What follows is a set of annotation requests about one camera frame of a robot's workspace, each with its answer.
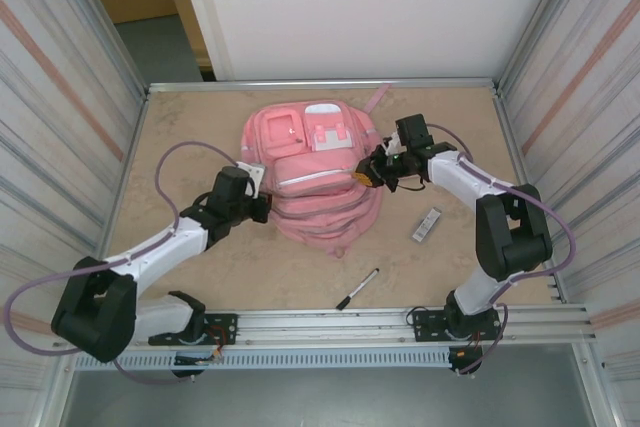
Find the white door frame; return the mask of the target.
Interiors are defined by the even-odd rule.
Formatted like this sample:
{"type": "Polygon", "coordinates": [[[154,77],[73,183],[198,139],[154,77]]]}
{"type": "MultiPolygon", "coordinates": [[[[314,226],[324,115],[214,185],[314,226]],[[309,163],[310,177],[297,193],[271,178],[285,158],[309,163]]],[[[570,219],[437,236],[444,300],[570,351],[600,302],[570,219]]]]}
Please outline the white door frame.
{"type": "Polygon", "coordinates": [[[175,0],[187,38],[200,67],[218,81],[236,80],[215,0],[175,0]]]}

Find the aluminium table edge bar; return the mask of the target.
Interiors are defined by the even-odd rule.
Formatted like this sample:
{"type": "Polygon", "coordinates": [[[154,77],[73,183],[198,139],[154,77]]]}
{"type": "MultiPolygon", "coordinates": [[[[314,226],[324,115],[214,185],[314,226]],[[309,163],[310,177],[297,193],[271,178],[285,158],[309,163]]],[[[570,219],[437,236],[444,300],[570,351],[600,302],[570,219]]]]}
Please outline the aluminium table edge bar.
{"type": "Polygon", "coordinates": [[[169,92],[246,92],[275,90],[376,89],[383,84],[398,88],[489,88],[491,78],[404,78],[404,79],[318,79],[224,82],[151,83],[150,93],[169,92]]]}

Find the pink student backpack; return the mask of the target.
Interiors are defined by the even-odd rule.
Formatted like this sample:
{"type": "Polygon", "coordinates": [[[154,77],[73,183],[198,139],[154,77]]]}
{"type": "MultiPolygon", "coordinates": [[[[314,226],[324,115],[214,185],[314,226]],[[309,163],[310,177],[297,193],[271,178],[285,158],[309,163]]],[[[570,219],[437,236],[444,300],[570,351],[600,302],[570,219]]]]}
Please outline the pink student backpack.
{"type": "Polygon", "coordinates": [[[383,194],[353,174],[382,141],[370,114],[388,88],[382,85],[362,109],[338,100],[300,101],[249,117],[241,160],[264,166],[269,219],[284,236],[340,258],[374,225],[383,194]]]}

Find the corrugated translucent side panel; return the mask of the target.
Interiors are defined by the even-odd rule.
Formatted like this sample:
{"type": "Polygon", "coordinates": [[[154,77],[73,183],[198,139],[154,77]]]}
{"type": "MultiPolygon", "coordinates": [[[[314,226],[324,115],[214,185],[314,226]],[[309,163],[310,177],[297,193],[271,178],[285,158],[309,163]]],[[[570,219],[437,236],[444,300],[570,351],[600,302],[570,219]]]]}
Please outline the corrugated translucent side panel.
{"type": "Polygon", "coordinates": [[[499,84],[530,182],[564,220],[558,279],[640,402],[640,0],[541,0],[499,84]]]}
{"type": "MultiPolygon", "coordinates": [[[[0,304],[103,248],[145,100],[98,0],[0,0],[0,304]]],[[[0,392],[50,365],[0,314],[0,392]]]]}

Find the black white marker pen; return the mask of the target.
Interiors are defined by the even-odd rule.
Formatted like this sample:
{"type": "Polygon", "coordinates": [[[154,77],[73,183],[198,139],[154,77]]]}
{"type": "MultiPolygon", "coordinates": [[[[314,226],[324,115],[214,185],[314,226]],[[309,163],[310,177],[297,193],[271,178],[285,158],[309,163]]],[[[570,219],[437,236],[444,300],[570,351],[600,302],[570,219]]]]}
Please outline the black white marker pen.
{"type": "Polygon", "coordinates": [[[337,311],[343,311],[352,299],[362,291],[380,272],[379,268],[373,269],[349,294],[347,294],[335,307],[337,311]]]}

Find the small white printed box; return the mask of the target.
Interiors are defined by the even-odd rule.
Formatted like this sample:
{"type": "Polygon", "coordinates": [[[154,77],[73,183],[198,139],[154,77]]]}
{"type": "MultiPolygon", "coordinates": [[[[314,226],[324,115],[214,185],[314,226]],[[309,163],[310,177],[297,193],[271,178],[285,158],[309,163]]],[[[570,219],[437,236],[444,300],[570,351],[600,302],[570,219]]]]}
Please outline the small white printed box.
{"type": "Polygon", "coordinates": [[[437,207],[431,208],[415,227],[411,234],[411,240],[416,243],[423,243],[438,223],[441,215],[441,209],[437,207]]]}

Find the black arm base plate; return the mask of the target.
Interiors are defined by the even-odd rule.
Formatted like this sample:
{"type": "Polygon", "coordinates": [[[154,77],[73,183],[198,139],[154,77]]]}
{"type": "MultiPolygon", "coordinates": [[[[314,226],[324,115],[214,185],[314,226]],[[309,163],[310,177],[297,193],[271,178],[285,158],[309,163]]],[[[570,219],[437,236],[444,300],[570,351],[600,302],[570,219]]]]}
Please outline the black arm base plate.
{"type": "Polygon", "coordinates": [[[447,309],[417,309],[407,316],[417,342],[495,340],[501,329],[494,309],[466,316],[447,309]]]}
{"type": "Polygon", "coordinates": [[[238,333],[237,314],[203,313],[178,333],[163,333],[148,339],[151,346],[226,346],[234,345],[238,333]]]}

